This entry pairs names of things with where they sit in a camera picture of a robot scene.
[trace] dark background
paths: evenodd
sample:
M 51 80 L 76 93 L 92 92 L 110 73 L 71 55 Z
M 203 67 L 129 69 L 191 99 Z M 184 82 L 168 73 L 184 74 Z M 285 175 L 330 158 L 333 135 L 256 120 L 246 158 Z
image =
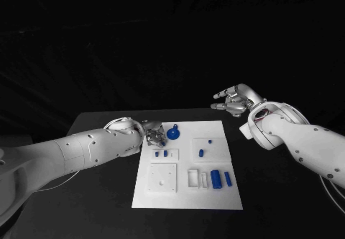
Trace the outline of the dark background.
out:
M 0 6 L 0 132 L 64 137 L 81 112 L 207 108 L 245 83 L 344 128 L 344 12 L 330 1 Z

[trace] table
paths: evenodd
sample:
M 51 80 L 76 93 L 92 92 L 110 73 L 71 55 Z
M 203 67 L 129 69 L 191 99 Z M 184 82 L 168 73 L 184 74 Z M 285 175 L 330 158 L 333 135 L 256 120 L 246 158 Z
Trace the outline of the table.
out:
M 213 109 L 83 113 L 68 135 L 135 120 L 221 120 L 243 211 L 133 209 L 141 154 L 83 170 L 57 189 L 29 198 L 14 239 L 291 238 L 341 235 L 344 216 L 320 176 L 294 160 L 286 146 L 265 150 L 240 127 L 247 117 Z M 47 186 L 61 183 L 71 175 Z

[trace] blue object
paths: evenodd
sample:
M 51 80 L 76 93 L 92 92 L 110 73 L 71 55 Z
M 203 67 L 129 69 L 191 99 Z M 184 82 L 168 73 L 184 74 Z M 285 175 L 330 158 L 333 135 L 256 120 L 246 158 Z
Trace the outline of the blue object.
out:
M 232 187 L 232 186 L 233 186 L 233 183 L 232 183 L 232 180 L 230 180 L 229 172 L 226 172 L 224 174 L 226 174 L 226 179 L 227 179 L 229 187 Z
M 211 179 L 213 179 L 213 186 L 214 189 L 221 189 L 221 175 L 219 170 L 211 171 Z
M 180 130 L 178 130 L 178 125 L 175 124 L 174 128 L 168 130 L 168 138 L 174 140 L 174 139 L 178 139 L 178 137 L 180 137 Z

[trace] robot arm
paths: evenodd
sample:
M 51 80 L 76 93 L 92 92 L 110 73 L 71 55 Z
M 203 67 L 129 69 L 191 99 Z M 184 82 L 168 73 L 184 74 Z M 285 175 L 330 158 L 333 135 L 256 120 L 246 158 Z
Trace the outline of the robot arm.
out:
M 227 110 L 236 117 L 250 110 L 249 122 L 240 128 L 247 139 L 255 138 L 268 150 L 285 143 L 295 160 L 345 188 L 345 137 L 311 125 L 289 104 L 268 102 L 245 84 L 214 98 L 223 96 L 227 96 L 226 104 L 213 104 L 214 109 Z
M 0 147 L 0 226 L 29 196 L 54 179 L 141 152 L 141 145 L 164 147 L 159 121 L 120 118 L 103 129 L 24 147 Z

